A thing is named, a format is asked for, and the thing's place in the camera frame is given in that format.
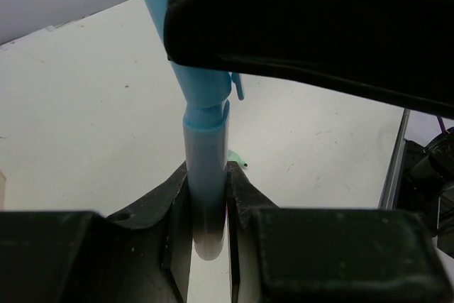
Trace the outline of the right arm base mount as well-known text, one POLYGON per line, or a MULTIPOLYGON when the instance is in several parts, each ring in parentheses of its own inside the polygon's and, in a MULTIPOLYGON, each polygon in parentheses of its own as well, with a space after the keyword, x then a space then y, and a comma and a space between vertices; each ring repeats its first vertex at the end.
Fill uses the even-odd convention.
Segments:
POLYGON ((408 211, 453 257, 453 121, 403 111, 378 207, 408 211))

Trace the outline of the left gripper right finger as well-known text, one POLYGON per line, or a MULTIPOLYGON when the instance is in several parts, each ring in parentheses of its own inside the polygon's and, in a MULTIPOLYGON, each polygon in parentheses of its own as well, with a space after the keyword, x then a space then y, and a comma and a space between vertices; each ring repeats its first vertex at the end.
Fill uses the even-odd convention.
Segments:
POLYGON ((421 222, 381 209, 281 208, 227 166, 233 302, 452 302, 421 222))

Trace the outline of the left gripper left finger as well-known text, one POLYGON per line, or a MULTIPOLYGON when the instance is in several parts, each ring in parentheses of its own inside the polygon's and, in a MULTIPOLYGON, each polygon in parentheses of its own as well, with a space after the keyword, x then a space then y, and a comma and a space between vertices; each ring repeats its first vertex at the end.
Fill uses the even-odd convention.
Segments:
POLYGON ((2 302, 185 302, 187 170, 123 209, 1 213, 2 302))

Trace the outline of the blue highlighter pen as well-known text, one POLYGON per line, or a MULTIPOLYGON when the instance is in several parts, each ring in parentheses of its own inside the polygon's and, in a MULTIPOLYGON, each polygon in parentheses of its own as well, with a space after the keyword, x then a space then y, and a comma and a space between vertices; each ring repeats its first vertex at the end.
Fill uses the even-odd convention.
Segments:
POLYGON ((230 103, 205 109, 188 105, 183 118, 194 247, 203 260, 223 248, 226 220, 226 154, 230 103))

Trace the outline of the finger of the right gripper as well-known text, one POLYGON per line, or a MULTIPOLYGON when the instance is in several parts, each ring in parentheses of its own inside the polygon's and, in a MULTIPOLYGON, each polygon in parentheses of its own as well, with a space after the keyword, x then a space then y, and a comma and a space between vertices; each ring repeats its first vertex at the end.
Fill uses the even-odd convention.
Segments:
POLYGON ((453 117, 453 0, 168 0, 164 44, 180 65, 453 117))

